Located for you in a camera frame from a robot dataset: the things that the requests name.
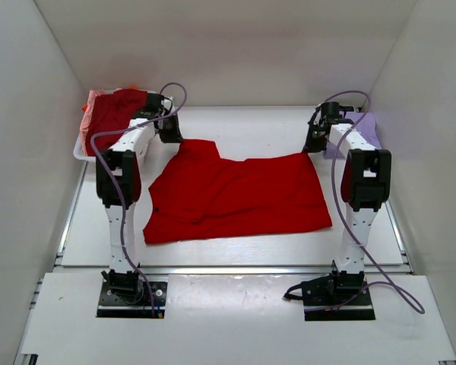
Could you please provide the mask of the bright red t shirt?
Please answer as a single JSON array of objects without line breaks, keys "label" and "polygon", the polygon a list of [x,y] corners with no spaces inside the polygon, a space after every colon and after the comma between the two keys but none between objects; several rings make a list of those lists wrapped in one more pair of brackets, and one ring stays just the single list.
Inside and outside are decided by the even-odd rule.
[{"label": "bright red t shirt", "polygon": [[303,152],[236,161],[222,158],[213,141],[186,140],[149,193],[147,245],[332,226],[318,174]]}]

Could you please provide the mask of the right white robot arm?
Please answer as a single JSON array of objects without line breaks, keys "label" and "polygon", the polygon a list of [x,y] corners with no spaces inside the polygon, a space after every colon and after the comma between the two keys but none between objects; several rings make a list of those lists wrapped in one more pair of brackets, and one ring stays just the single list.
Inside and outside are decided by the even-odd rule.
[{"label": "right white robot arm", "polygon": [[291,287],[283,299],[301,300],[311,310],[368,307],[363,261],[372,223],[390,194],[391,153],[368,142],[331,101],[316,107],[303,150],[320,152],[328,144],[346,159],[341,181],[332,184],[335,201],[346,207],[340,251],[329,275]]}]

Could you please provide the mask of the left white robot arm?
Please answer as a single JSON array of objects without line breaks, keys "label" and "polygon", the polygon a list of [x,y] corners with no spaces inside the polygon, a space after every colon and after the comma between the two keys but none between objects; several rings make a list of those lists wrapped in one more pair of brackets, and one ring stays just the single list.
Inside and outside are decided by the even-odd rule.
[{"label": "left white robot arm", "polygon": [[135,207],[141,196],[141,161],[151,139],[183,141],[173,99],[152,91],[121,89],[96,97],[87,152],[96,159],[96,191],[109,221],[106,289],[127,306],[157,304],[135,258]]}]

